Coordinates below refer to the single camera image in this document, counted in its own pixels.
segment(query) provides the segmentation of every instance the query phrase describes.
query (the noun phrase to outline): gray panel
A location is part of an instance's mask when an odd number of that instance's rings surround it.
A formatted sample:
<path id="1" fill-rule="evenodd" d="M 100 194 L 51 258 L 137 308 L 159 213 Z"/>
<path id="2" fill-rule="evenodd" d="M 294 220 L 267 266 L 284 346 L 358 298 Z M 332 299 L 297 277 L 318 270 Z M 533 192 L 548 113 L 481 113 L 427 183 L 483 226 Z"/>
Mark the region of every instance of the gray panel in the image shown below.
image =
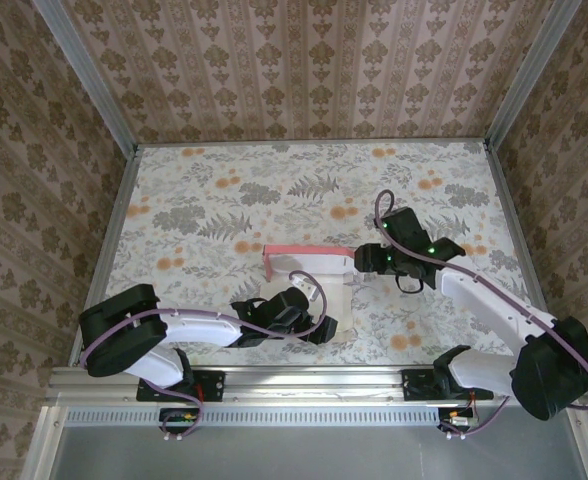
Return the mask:
<path id="1" fill-rule="evenodd" d="M 156 428 L 66 428 L 54 479 L 584 479 L 565 414 L 508 408 L 492 428 L 446 440 L 429 427 L 204 428 L 182 442 Z"/>

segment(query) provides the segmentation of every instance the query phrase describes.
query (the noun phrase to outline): patterned wallpaper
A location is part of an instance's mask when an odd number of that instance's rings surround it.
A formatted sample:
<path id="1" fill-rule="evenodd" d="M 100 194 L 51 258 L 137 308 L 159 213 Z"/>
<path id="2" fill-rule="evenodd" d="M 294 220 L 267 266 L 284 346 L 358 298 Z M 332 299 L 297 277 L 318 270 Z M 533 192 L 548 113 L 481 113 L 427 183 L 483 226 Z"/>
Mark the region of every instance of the patterned wallpaper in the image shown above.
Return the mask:
<path id="1" fill-rule="evenodd" d="M 551 0 L 65 0 L 139 143 L 480 137 Z"/>
<path id="2" fill-rule="evenodd" d="M 0 479 L 71 348 L 123 164 L 41 16 L 0 0 Z"/>
<path id="3" fill-rule="evenodd" d="M 549 308 L 588 327 L 588 1 L 499 157 Z"/>

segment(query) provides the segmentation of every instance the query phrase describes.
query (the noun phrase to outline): floral tablecloth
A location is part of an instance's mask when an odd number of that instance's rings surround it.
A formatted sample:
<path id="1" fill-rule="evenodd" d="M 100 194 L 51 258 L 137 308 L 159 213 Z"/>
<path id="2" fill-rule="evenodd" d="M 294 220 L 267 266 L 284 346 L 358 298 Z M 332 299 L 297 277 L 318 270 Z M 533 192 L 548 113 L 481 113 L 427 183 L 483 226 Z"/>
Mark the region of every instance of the floral tablecloth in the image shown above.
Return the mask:
<path id="1" fill-rule="evenodd" d="M 434 239 L 453 239 L 526 297 L 482 144 L 400 141 L 145 148 L 107 294 L 151 283 L 175 305 L 218 308 L 256 297 L 266 281 L 265 244 L 378 242 L 373 208 L 383 188 Z M 458 344 L 507 353 L 484 324 L 429 288 L 405 295 L 393 278 L 369 274 L 352 288 L 347 342 L 185 349 L 194 364 L 209 365 L 431 363 Z"/>

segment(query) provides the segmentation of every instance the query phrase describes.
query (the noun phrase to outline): pink object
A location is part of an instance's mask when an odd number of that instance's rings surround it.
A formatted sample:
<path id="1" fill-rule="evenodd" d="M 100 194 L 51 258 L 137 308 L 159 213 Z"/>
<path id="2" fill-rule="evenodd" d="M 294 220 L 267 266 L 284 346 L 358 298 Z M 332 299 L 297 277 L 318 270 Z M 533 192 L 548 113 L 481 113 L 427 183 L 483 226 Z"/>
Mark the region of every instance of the pink object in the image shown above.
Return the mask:
<path id="1" fill-rule="evenodd" d="M 336 270 L 336 262 L 331 262 L 334 263 L 335 265 L 332 266 L 327 266 L 327 263 L 325 263 L 327 261 L 327 259 L 324 259 L 325 262 L 320 261 L 321 259 L 319 259 L 319 266 L 323 266 L 322 264 L 324 264 L 324 268 L 322 268 L 323 271 L 313 271 L 315 270 L 313 268 L 313 266 L 309 266 L 309 265 L 301 265 L 298 266 L 297 268 L 302 268 L 305 267 L 304 269 L 306 271 L 309 271 L 309 273 L 327 273 L 327 274 L 332 274 L 332 273 L 343 273 L 343 271 L 351 271 L 353 270 L 353 266 L 354 266 L 354 250 L 352 250 L 349 247 L 319 247 L 319 246 L 314 246 L 314 245 L 265 245 L 265 247 L 263 247 L 263 263 L 265 264 L 265 275 L 267 277 L 267 281 L 269 282 L 272 279 L 272 275 L 274 274 L 274 269 L 272 268 L 272 264 L 270 262 L 270 257 L 274 257 L 276 255 L 287 255 L 288 257 L 291 257 L 292 260 L 301 260 L 303 258 L 308 258 L 309 259 L 309 255 L 322 255 L 322 256 L 332 256 L 332 257 L 348 257 L 350 259 L 350 262 L 344 261 L 342 267 L 340 268 L 339 265 L 339 271 L 333 271 Z"/>

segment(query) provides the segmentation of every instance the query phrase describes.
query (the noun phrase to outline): wall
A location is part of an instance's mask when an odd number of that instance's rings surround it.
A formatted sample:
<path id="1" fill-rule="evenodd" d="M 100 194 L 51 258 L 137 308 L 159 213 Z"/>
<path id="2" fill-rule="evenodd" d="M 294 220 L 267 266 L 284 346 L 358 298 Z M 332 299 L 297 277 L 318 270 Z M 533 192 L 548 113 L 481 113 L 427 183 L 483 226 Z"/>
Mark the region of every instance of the wall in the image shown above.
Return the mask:
<path id="1" fill-rule="evenodd" d="M 139 143 L 480 137 L 551 0 L 65 0 Z"/>
<path id="2" fill-rule="evenodd" d="M 550 310 L 588 327 L 588 1 L 499 157 Z"/>
<path id="3" fill-rule="evenodd" d="M 40 15 L 0 0 L 0 479 L 71 348 L 123 164 Z"/>

